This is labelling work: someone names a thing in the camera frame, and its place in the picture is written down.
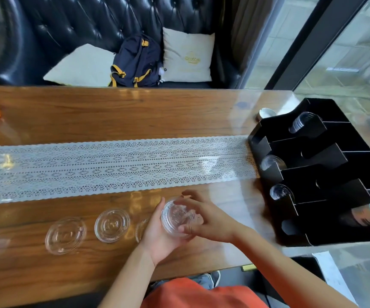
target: black cup lid organizer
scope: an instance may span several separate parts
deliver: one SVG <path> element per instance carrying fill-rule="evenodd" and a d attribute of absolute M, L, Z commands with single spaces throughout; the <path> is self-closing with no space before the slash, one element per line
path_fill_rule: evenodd
<path fill-rule="evenodd" d="M 307 112 L 314 116 L 291 133 L 295 119 Z M 370 148 L 334 100 L 305 98 L 290 113 L 261 120 L 248 140 L 280 243 L 370 241 L 370 226 L 339 221 L 370 203 Z M 267 155 L 283 163 L 262 169 Z"/>

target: white cushion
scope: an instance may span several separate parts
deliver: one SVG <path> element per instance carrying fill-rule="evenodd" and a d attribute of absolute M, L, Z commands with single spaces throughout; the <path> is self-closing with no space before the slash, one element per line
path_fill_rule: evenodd
<path fill-rule="evenodd" d="M 85 44 L 65 56 L 44 80 L 73 86 L 108 86 L 114 53 Z"/>
<path fill-rule="evenodd" d="M 162 28 L 164 68 L 161 81 L 209 82 L 215 34 L 187 34 Z"/>

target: yellow tag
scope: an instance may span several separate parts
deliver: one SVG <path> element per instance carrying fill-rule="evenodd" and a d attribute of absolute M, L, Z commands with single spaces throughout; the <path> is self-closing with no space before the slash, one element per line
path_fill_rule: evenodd
<path fill-rule="evenodd" d="M 245 272 L 245 271 L 252 271 L 252 270 L 256 270 L 256 266 L 254 264 L 250 264 L 250 265 L 245 265 L 245 266 L 242 266 L 242 271 Z"/>

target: person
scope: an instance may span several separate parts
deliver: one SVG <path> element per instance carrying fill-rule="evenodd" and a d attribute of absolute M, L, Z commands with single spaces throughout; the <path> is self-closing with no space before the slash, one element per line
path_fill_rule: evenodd
<path fill-rule="evenodd" d="M 188 278 L 177 278 L 158 286 L 145 299 L 155 267 L 175 248 L 194 236 L 228 242 L 239 248 L 256 265 L 291 308 L 355 308 L 348 300 L 311 272 L 262 238 L 254 229 L 231 218 L 195 190 L 185 190 L 175 204 L 194 209 L 203 217 L 202 225 L 181 225 L 188 238 L 173 237 L 163 228 L 161 212 L 165 200 L 157 205 L 141 242 L 129 256 L 115 282 L 99 305 L 115 307 L 254 307 L 267 305 L 248 287 L 216 287 L 206 290 Z"/>

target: navy backpack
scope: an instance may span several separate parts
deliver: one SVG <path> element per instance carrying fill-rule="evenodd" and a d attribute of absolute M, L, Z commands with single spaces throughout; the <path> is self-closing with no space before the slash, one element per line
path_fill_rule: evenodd
<path fill-rule="evenodd" d="M 159 84 L 161 47 L 142 34 L 124 40 L 111 66 L 110 86 L 149 87 Z"/>

